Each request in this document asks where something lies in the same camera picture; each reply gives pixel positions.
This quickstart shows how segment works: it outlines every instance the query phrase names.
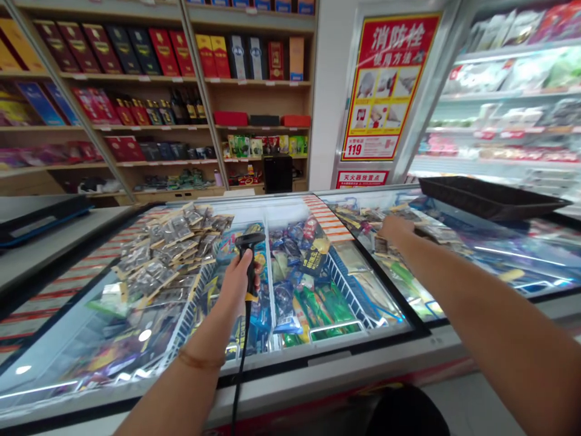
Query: barcode scanner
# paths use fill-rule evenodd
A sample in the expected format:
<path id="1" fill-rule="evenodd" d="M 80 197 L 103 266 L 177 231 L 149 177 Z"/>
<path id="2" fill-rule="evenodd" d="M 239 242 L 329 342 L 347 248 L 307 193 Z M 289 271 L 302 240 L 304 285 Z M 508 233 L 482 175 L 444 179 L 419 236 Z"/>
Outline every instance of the barcode scanner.
<path id="1" fill-rule="evenodd" d="M 266 239 L 266 236 L 262 232 L 249 233 L 242 236 L 238 236 L 234 241 L 234 245 L 238 248 L 240 252 L 240 258 L 244 256 L 247 249 L 252 250 L 252 262 L 248 265 L 248 270 L 246 270 L 246 276 L 248 277 L 248 284 L 246 286 L 246 297 L 245 297 L 245 309 L 246 309 L 246 323 L 244 325 L 244 345 L 242 346 L 242 357 L 240 359 L 240 369 L 238 370 L 238 376 L 236 376 L 236 390 L 234 391 L 234 404 L 232 405 L 232 424 L 231 424 L 231 435 L 234 436 L 236 433 L 236 413 L 238 411 L 238 399 L 240 398 L 240 383 L 242 382 L 242 372 L 244 368 L 244 359 L 246 358 L 246 345 L 248 344 L 248 329 L 250 327 L 250 311 L 252 309 L 252 302 L 258 301 L 258 292 L 254 287 L 254 277 L 256 273 L 254 271 L 254 247 Z"/>

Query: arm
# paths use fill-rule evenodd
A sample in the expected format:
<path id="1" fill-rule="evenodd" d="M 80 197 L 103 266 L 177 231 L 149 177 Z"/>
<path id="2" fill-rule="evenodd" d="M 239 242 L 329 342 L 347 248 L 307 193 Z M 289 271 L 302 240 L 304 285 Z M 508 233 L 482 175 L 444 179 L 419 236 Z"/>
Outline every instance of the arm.
<path id="1" fill-rule="evenodd" d="M 252 262 L 247 250 L 226 270 L 220 297 L 185 345 L 185 352 L 207 362 L 224 359 L 236 318 L 244 313 L 244 297 Z M 260 284 L 260 271 L 255 286 Z M 175 359 L 119 426 L 115 436 L 192 436 L 202 428 L 214 401 L 220 368 L 197 369 Z"/>
<path id="2" fill-rule="evenodd" d="M 581 434 L 581 346 L 508 285 L 387 217 L 393 243 L 528 435 Z"/>

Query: red sign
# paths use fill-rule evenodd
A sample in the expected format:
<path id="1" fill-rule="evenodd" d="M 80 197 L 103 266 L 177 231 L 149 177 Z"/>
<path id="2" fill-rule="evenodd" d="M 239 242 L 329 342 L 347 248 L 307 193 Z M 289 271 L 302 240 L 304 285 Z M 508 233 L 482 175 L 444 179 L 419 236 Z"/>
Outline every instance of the red sign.
<path id="1" fill-rule="evenodd" d="M 364 20 L 341 160 L 393 160 L 439 21 Z"/>
<path id="2" fill-rule="evenodd" d="M 389 171 L 339 171 L 336 189 L 383 186 Z"/>

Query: black plastic tray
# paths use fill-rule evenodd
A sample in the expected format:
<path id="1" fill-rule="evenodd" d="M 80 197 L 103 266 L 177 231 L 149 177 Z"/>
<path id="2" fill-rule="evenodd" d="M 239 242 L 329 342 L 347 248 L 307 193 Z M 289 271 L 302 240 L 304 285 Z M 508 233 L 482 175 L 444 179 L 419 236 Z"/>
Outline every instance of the black plastic tray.
<path id="1" fill-rule="evenodd" d="M 555 197 L 469 177 L 426 177 L 422 192 L 463 211 L 491 221 L 535 218 L 573 203 Z"/>

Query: person's left hand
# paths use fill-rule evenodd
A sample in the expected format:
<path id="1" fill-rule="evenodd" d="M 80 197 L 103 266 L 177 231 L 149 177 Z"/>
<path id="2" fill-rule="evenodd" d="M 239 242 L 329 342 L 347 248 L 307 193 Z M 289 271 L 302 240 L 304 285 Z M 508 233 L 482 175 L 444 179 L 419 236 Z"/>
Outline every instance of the person's left hand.
<path id="1" fill-rule="evenodd" d="M 232 310 L 236 316 L 244 313 L 244 300 L 248 287 L 248 276 L 246 275 L 246 271 L 252 261 L 252 250 L 247 249 L 242 256 L 242 259 L 240 256 L 235 256 L 232 259 L 232 262 L 228 265 L 226 274 L 224 275 L 224 281 L 222 282 L 222 290 L 220 290 L 218 302 L 222 302 L 222 304 L 224 304 L 229 310 Z M 263 266 L 258 262 L 254 262 L 254 287 L 257 292 L 260 289 L 260 274 L 262 273 L 262 270 Z"/>

